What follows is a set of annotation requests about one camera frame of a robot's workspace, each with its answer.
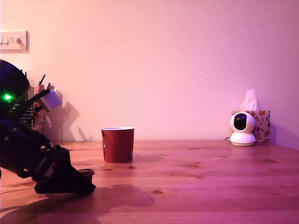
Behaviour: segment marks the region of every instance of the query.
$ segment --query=white security camera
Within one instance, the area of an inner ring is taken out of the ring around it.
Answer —
[[[234,146],[252,146],[256,138],[251,133],[255,127],[253,116],[246,112],[239,112],[230,119],[230,127],[233,130],[230,141]]]

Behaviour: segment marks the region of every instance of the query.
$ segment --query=wooden table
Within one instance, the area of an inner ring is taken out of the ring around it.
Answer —
[[[132,164],[108,164],[100,142],[63,146],[76,169],[95,169],[94,193],[38,195],[1,169],[1,224],[299,223],[297,150],[136,141]]]

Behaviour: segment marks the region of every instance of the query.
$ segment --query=paper cup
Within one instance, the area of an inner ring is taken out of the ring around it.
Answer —
[[[103,128],[102,138],[105,162],[125,163],[133,160],[133,127]]]

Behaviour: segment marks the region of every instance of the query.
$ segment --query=white tissue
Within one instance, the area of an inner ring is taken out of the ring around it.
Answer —
[[[246,98],[241,105],[243,111],[255,111],[257,108],[256,93],[254,89],[246,91]]]

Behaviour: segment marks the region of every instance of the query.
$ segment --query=wall switch plate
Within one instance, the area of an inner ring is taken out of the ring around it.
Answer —
[[[27,51],[26,30],[0,30],[0,50]]]

